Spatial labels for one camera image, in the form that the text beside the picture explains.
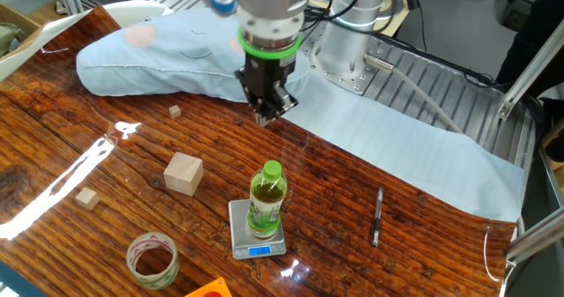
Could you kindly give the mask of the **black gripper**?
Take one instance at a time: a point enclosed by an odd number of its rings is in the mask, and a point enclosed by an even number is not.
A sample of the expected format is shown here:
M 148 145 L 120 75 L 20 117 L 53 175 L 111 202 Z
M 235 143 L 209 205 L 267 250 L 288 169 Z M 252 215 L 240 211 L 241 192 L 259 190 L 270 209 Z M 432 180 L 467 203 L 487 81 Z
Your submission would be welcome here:
M 256 123 L 265 127 L 294 108 L 298 101 L 286 90 L 289 75 L 294 72 L 296 55 L 280 59 L 265 59 L 245 54 L 245 64 L 235 72 L 250 106 L 255 110 Z

